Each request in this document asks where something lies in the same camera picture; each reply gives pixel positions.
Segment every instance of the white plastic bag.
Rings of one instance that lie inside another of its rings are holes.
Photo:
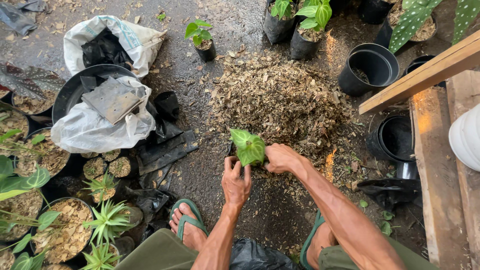
[[[119,38],[121,46],[133,60],[133,67],[138,70],[137,77],[139,79],[145,77],[155,61],[167,31],[160,33],[154,29],[121,21],[115,16],[95,16],[75,25],[65,34],[63,51],[65,63],[72,76],[85,69],[82,45],[92,41],[105,27]]]
[[[70,153],[104,153],[118,148],[132,148],[155,130],[155,119],[147,111],[146,105],[152,89],[142,85],[133,77],[117,79],[121,83],[135,87],[141,99],[139,112],[129,113],[115,125],[100,116],[85,102],[75,105],[70,112],[53,125],[52,141]],[[145,88],[145,95],[139,87]]]

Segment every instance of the green flip-flop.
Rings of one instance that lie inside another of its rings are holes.
[[[191,218],[187,215],[182,215],[179,221],[179,228],[177,231],[177,236],[180,237],[180,240],[183,241],[183,227],[185,226],[185,222],[188,222],[191,225],[201,229],[208,236],[208,232],[207,232],[207,229],[205,228],[204,222],[202,220],[202,216],[200,215],[200,211],[198,210],[195,203],[190,201],[189,199],[180,199],[173,205],[172,210],[170,211],[170,220],[172,220],[173,210],[175,210],[176,208],[179,208],[181,203],[188,204],[188,206],[190,206],[190,209],[192,210],[193,214],[197,219]]]
[[[307,250],[310,247],[310,243],[312,242],[312,238],[317,232],[318,227],[325,222],[325,219],[321,216],[320,209],[317,211],[317,217],[315,218],[315,223],[313,224],[313,229],[310,235],[307,237],[307,240],[303,244],[303,247],[300,251],[300,263],[305,267],[307,270],[314,270],[307,262]]]

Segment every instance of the foot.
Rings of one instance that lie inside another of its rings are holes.
[[[183,215],[187,215],[193,219],[197,219],[197,217],[193,214],[190,206],[186,203],[181,203],[179,208],[175,208],[173,210],[172,220],[170,220],[169,224],[172,227],[172,232],[177,234],[180,219]],[[207,235],[200,229],[192,224],[186,222],[183,227],[183,244],[186,245],[190,249],[194,249],[198,252],[204,246],[205,241],[207,240]]]
[[[315,232],[312,242],[307,249],[308,264],[313,269],[319,270],[320,267],[318,266],[318,257],[320,256],[322,249],[337,244],[338,242],[328,224],[326,222],[322,223],[322,225],[320,225]]]

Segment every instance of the hand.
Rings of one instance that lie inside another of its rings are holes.
[[[296,164],[303,157],[292,148],[274,143],[265,148],[265,155],[268,157],[268,163],[265,168],[269,172],[284,173],[293,172]]]
[[[232,169],[232,162],[235,161],[235,167]],[[225,205],[232,205],[241,209],[250,195],[252,168],[250,164],[245,166],[244,180],[240,178],[240,168],[241,163],[237,157],[225,158],[222,188],[225,193]]]

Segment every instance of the person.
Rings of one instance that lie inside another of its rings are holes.
[[[308,270],[438,269],[382,232],[305,157],[283,144],[266,147],[266,169],[290,172],[305,186],[318,207],[300,262]],[[128,255],[116,270],[227,270],[233,233],[250,194],[251,166],[225,159],[222,187],[225,204],[208,234],[196,205],[179,200],[170,214],[171,230],[161,229]]]

